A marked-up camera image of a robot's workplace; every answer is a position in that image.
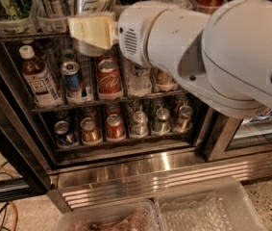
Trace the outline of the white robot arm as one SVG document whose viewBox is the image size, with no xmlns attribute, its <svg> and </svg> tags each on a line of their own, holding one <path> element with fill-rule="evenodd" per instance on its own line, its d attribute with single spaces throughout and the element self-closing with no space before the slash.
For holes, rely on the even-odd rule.
<svg viewBox="0 0 272 231">
<path fill-rule="evenodd" d="M 234 118 L 272 109 L 272 2 L 234 0 L 206 14 L 158 1 L 120 15 L 69 17 L 71 37 L 169 73 L 185 90 Z"/>
</svg>

